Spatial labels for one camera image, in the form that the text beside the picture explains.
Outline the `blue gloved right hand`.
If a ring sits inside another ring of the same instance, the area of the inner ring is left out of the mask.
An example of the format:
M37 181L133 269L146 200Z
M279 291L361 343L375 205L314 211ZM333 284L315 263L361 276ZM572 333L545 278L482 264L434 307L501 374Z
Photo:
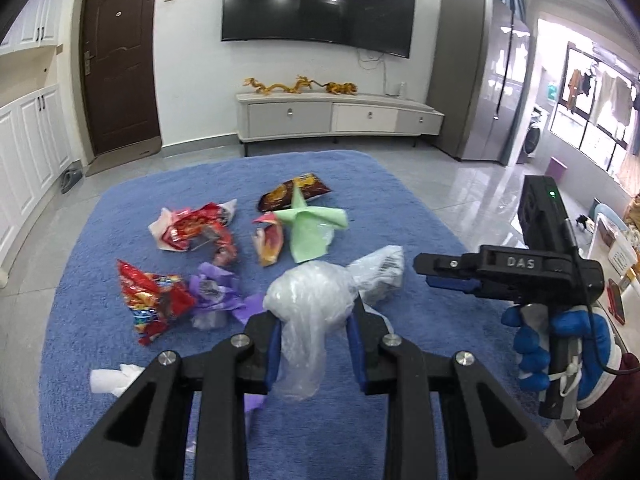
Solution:
M570 308L555 315L542 304L510 307L501 323L516 330L518 381L525 391L546 393L558 386L583 410L595 404L622 370L608 315L600 307Z

